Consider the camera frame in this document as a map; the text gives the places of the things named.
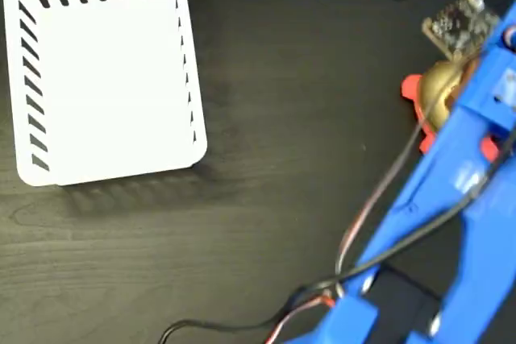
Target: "screw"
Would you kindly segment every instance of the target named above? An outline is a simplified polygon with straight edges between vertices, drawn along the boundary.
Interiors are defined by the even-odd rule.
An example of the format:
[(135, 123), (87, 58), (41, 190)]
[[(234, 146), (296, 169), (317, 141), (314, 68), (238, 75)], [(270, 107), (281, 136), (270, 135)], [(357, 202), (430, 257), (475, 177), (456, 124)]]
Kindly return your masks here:
[(362, 285), (362, 294), (365, 294), (372, 287), (372, 283), (374, 282), (374, 276), (369, 276)]
[(437, 334), (437, 332), (439, 332), (440, 327), (441, 327), (441, 313), (439, 313), (437, 316), (435, 316), (434, 320), (432, 320), (432, 323), (430, 323), (430, 329), (429, 329), (430, 336), (434, 337)]

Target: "wood grain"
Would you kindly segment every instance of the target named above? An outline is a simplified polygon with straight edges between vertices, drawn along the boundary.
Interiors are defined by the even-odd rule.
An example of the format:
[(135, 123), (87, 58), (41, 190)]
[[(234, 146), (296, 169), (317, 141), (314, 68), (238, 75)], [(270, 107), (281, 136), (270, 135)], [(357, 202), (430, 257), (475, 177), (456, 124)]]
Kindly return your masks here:
[[(189, 2), (209, 139), (189, 171), (24, 185), (0, 54), (1, 343), (153, 344), (182, 317), (267, 317), (332, 271), (343, 230), (409, 134), (400, 82), (439, 58), (419, 26), (443, 0)], [(456, 248), (455, 234), (426, 249)], [(404, 262), (445, 290), (449, 279), (417, 256)], [(316, 321), (300, 318), (285, 337)], [(263, 337), (185, 330), (170, 342)]]

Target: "white plastic container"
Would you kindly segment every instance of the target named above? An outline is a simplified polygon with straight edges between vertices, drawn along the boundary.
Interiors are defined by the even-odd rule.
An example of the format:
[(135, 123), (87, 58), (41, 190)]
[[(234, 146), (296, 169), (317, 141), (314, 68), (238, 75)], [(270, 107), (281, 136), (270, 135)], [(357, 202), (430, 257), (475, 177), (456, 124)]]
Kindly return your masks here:
[(4, 0), (18, 172), (77, 184), (206, 153), (187, 0)]

